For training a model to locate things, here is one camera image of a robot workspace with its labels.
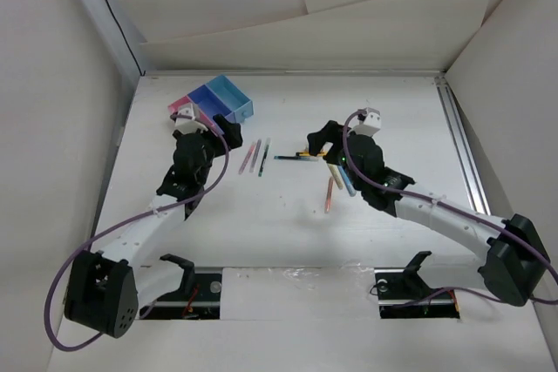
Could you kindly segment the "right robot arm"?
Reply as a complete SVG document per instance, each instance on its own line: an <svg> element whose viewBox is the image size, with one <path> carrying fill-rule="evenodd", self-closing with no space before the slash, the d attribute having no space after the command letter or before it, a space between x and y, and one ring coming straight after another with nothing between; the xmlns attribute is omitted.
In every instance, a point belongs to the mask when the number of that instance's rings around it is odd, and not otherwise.
<svg viewBox="0 0 558 372"><path fill-rule="evenodd" d="M378 125L372 117L354 115L354 127L331 120L309 134L310 155L317 156L329 144L324 160L345 171L369 206L427 227L473 253L480 260L476 273L488 300L515 307L534 301L543 275L557 273L533 222L519 214L509 219L479 214L425 190L384 163L383 151L373 139Z"/></svg>

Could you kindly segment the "pale yellow highlighter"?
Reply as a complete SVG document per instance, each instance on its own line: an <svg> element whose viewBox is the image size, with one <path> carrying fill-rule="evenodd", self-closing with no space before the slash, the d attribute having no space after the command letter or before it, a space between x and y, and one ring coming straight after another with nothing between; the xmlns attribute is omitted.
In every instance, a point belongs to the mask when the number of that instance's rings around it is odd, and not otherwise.
<svg viewBox="0 0 558 372"><path fill-rule="evenodd" d="M344 182L342 181L342 178L341 178L340 173L337 170L337 168L332 164L328 164L327 167L330 170L331 176L334 179L334 182L337 185L337 188L339 190L343 190L344 189Z"/></svg>

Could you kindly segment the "orange pink pen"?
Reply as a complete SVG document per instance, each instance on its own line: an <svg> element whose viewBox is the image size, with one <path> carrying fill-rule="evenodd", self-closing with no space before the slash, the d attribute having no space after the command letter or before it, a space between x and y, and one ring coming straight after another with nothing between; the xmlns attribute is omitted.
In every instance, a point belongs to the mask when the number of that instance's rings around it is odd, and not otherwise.
<svg viewBox="0 0 558 372"><path fill-rule="evenodd" d="M334 178L330 176L328 180L328 188L327 188L327 193L326 193L326 198L324 203L324 213L330 212L334 183L335 183Z"/></svg>

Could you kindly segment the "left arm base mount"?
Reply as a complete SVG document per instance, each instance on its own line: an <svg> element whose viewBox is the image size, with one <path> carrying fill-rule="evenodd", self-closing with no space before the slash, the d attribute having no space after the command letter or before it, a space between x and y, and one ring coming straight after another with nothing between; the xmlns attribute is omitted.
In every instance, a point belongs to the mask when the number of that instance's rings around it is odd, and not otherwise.
<svg viewBox="0 0 558 372"><path fill-rule="evenodd" d="M136 284L141 320L218 320L222 271L198 269L190 260L165 254L139 270Z"/></svg>

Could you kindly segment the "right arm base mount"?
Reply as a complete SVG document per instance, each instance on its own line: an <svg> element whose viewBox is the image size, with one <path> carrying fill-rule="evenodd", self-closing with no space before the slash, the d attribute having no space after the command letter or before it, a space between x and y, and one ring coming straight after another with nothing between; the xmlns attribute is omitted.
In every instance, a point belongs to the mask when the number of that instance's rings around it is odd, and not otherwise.
<svg viewBox="0 0 558 372"><path fill-rule="evenodd" d="M436 295L419 275L424 260L431 251L421 251L404 267L374 269L375 283L369 295L378 299L381 319L459 319L459 307L453 291Z"/></svg>

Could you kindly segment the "grey pink pen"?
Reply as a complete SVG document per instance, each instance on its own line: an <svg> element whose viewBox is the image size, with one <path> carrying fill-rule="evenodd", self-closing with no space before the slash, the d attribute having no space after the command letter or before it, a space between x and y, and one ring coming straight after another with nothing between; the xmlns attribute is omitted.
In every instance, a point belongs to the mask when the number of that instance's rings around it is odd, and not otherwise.
<svg viewBox="0 0 558 372"><path fill-rule="evenodd" d="M259 155L259 151L261 150L261 146L262 146L262 139L258 139L256 144L255 144L255 149L252 155L252 159L251 159L251 163L250 163L250 167L249 167L249 172L254 172L255 171L255 166L258 160L258 155Z"/></svg>

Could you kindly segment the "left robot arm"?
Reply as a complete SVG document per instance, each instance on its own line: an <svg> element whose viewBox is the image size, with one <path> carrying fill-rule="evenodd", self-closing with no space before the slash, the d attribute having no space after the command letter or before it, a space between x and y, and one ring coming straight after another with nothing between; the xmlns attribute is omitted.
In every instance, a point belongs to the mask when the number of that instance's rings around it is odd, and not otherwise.
<svg viewBox="0 0 558 372"><path fill-rule="evenodd" d="M112 227L117 237L93 252L84 247L67 263L67 320L112 338L123 336L140 310L170 294L187 298L196 287L194 263L174 254L157 256L159 243L183 224L210 191L216 158L242 146L240 124L221 114L215 128L174 131L173 163L148 209Z"/></svg>

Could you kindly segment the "blue highlighter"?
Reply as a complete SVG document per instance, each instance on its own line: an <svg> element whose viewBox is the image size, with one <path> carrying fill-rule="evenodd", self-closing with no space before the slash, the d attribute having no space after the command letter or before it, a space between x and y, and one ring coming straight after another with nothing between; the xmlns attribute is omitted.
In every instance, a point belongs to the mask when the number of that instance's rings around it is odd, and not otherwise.
<svg viewBox="0 0 558 372"><path fill-rule="evenodd" d="M356 195L356 191L355 191L353 185L351 184L350 179L349 179L347 173L345 172L345 170L344 170L341 166L339 166L339 167L337 168L337 170L339 171L339 174L340 174L340 176L341 176L341 179L342 179L342 181L343 181L343 183L344 183L344 186L345 186L345 188L346 188L348 194L349 194L351 197L354 197L354 196Z"/></svg>

